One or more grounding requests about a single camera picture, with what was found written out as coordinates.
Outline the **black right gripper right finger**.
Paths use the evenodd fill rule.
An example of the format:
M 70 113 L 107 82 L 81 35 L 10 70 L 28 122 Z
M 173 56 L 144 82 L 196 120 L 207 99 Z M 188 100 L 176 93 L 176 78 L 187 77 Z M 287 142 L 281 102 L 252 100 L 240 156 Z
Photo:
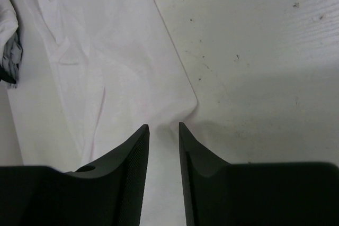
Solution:
M 338 225 L 338 167 L 230 164 L 179 124 L 187 225 Z

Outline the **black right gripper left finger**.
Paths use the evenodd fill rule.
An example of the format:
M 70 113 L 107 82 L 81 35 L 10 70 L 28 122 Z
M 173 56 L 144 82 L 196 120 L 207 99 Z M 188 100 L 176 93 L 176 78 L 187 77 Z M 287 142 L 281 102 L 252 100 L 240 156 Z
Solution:
M 139 225 L 149 127 L 77 171 L 1 168 L 1 225 Z

